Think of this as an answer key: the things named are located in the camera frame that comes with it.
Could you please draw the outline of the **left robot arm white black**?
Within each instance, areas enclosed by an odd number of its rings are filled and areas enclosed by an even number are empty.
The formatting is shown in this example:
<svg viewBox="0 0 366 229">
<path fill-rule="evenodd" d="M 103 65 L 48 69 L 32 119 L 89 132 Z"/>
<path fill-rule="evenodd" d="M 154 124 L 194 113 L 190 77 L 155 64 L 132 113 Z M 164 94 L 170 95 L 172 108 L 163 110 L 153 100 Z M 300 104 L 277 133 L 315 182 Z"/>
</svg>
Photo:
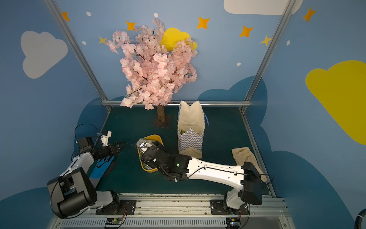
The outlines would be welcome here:
<svg viewBox="0 0 366 229">
<path fill-rule="evenodd" d="M 97 148 L 92 137 L 77 141 L 79 153 L 73 157 L 69 167 L 58 177 L 47 183 L 50 208 L 61 219 L 71 219 L 88 209 L 97 215 L 117 215 L 122 204 L 115 191 L 97 191 L 102 176 L 114 167 L 114 158 L 126 147 L 126 142 L 108 143 L 103 136 L 102 146 Z"/>
</svg>

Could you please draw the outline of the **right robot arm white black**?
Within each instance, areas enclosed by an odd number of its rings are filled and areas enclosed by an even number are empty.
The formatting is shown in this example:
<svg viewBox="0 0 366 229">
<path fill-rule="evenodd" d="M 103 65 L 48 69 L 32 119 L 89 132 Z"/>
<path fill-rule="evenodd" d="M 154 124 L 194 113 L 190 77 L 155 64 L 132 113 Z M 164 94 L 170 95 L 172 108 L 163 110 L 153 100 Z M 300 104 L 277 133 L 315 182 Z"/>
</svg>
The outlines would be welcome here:
<svg viewBox="0 0 366 229">
<path fill-rule="evenodd" d="M 227 166 L 209 163 L 186 155 L 173 155 L 158 141 L 140 138 L 136 144 L 142 152 L 140 160 L 157 169 L 169 181 L 188 179 L 207 180 L 233 188 L 226 194 L 226 207 L 237 210 L 243 204 L 262 205 L 262 180 L 264 175 L 251 162 Z"/>
</svg>

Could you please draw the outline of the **blue checkered pretzel paper bag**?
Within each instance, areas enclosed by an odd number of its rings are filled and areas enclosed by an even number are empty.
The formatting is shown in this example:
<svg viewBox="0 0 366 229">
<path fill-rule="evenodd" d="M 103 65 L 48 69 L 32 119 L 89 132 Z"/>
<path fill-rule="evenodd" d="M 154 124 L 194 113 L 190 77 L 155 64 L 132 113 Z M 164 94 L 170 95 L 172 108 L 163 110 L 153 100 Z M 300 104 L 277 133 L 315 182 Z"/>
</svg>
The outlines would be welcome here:
<svg viewBox="0 0 366 229">
<path fill-rule="evenodd" d="M 177 135 L 178 152 L 180 155 L 201 159 L 205 134 L 205 126 L 208 119 L 199 101 L 189 105 L 185 101 L 180 102 Z"/>
</svg>

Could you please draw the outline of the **green condiment packet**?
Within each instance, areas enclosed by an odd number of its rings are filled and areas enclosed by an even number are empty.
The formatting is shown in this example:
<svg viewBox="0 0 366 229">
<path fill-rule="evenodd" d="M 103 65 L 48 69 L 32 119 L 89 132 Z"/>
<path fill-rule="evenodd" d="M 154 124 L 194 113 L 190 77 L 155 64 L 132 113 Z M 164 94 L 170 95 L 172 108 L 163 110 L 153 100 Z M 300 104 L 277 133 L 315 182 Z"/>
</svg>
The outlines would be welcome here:
<svg viewBox="0 0 366 229">
<path fill-rule="evenodd" d="M 145 151 L 150 148 L 153 145 L 153 140 L 149 140 L 147 138 L 140 138 L 135 145 L 137 148 L 142 152 L 145 153 Z"/>
</svg>

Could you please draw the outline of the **yellow plastic tray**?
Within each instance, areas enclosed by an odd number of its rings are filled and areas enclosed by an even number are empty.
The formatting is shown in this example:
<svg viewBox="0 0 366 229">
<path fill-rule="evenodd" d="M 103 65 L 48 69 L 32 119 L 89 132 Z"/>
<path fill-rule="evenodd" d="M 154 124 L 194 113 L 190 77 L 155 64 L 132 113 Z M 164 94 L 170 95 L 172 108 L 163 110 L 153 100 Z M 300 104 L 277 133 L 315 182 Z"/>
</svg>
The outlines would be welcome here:
<svg viewBox="0 0 366 229">
<path fill-rule="evenodd" d="M 158 168 L 154 164 L 155 163 L 155 161 L 154 161 L 155 152 L 158 149 L 162 149 L 164 147 L 164 144 L 159 135 L 149 135 L 149 136 L 143 137 L 143 138 L 153 140 L 154 142 L 153 142 L 152 146 L 145 151 L 145 153 L 142 153 L 137 148 L 141 167 L 145 172 L 154 173 L 154 172 L 158 171 Z"/>
</svg>

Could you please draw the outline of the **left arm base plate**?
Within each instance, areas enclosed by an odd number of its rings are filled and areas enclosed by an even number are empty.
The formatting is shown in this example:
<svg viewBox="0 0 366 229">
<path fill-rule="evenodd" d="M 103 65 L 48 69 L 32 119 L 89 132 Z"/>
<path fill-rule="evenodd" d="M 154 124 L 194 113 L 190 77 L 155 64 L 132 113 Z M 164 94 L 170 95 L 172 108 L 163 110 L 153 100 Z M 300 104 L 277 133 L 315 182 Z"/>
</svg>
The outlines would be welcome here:
<svg viewBox="0 0 366 229">
<path fill-rule="evenodd" d="M 136 209 L 136 200 L 120 200 L 112 202 L 96 210 L 96 215 L 133 215 Z"/>
</svg>

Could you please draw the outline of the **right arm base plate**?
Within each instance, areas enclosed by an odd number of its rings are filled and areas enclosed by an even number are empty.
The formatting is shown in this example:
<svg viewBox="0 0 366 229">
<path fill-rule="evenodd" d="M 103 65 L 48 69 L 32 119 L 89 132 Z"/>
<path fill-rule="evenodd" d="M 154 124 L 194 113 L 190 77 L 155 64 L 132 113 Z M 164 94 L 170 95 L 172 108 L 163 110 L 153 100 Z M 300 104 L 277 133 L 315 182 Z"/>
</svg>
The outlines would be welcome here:
<svg viewBox="0 0 366 229">
<path fill-rule="evenodd" d="M 233 209 L 227 206 L 223 199 L 210 200 L 210 210 L 212 215 L 248 215 L 249 207 L 243 204 L 239 209 Z"/>
</svg>

